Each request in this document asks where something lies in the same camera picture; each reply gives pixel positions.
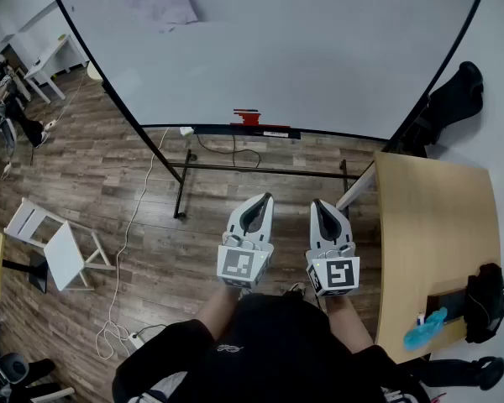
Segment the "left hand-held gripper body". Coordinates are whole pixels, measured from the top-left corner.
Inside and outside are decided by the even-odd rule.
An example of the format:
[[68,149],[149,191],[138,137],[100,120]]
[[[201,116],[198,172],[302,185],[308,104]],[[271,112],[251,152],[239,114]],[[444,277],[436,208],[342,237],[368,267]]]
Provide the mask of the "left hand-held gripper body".
[[217,277],[225,285],[254,289],[271,262],[274,246],[226,232],[218,246]]

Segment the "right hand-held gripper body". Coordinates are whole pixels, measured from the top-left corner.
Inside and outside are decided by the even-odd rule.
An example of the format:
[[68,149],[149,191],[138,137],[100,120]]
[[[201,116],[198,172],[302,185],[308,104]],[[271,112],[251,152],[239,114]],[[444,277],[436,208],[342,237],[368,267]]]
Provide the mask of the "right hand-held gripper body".
[[317,296],[341,296],[359,287],[360,258],[355,243],[306,252],[307,274]]

